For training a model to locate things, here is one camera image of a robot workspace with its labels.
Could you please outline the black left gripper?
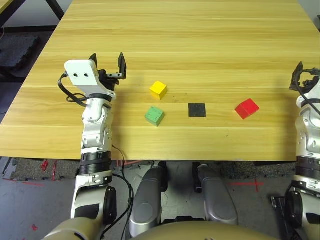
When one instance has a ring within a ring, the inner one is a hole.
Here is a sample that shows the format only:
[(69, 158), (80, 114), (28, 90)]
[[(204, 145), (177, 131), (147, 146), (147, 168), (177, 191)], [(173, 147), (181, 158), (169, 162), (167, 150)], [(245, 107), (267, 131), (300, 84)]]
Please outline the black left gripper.
[[(97, 54), (94, 53), (89, 57), (89, 60), (93, 61), (95, 67), (97, 67)], [(120, 80), (125, 79), (125, 73), (127, 72), (127, 64), (124, 54), (121, 52), (118, 57), (119, 72), (107, 73), (106, 70), (101, 69), (98, 71), (99, 81), (102, 85), (110, 91), (114, 91), (116, 85), (120, 84)]]

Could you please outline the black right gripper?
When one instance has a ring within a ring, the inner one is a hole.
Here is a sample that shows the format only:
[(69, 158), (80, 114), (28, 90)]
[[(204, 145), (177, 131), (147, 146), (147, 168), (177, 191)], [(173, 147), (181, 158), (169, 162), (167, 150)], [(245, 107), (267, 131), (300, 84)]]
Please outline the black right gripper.
[[(302, 85), (303, 87), (300, 88), (300, 76), (302, 73), (309, 73), (313, 76), (312, 79), (305, 80)], [(311, 69), (303, 69), (303, 62), (300, 61), (292, 73), (291, 83), (289, 89), (292, 91), (298, 91), (300, 88), (301, 94), (309, 93), (313, 87), (316, 86), (320, 78), (320, 70), (318, 68), (311, 68)]]

